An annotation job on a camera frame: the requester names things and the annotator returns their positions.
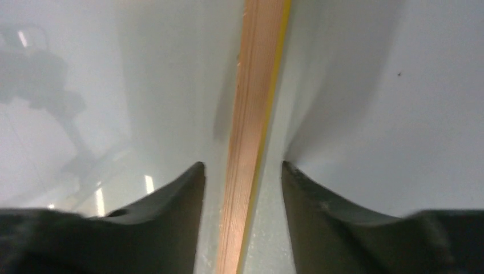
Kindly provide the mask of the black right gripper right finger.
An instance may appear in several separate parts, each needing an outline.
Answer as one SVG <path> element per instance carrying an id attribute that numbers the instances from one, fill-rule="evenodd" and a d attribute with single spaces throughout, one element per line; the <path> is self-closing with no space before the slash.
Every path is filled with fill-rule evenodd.
<path id="1" fill-rule="evenodd" d="M 393 217 L 317 184 L 290 162 L 281 185 L 297 273 L 482 273 L 483 211 Z"/>

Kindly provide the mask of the clear acrylic sheet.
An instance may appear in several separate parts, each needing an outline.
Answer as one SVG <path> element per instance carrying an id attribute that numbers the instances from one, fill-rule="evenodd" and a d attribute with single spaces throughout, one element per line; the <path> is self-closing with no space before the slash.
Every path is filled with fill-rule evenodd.
<path id="1" fill-rule="evenodd" d="M 244 1 L 2 1 L 1 209 L 104 217 L 196 162 L 214 273 Z"/>

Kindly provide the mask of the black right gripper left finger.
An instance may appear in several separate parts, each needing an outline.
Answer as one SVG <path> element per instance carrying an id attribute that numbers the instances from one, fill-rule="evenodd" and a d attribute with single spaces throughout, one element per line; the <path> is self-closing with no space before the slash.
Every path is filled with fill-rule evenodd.
<path id="1" fill-rule="evenodd" d="M 196 162 L 104 217 L 1 209 L 2 273 L 192 273 L 205 189 Z"/>

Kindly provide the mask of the yellow wooden picture frame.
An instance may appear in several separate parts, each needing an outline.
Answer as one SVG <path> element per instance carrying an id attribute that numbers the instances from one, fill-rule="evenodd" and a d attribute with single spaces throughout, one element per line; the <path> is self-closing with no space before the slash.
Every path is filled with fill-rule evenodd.
<path id="1" fill-rule="evenodd" d="M 216 273 L 244 264 L 290 9 L 290 1 L 245 3 Z"/>

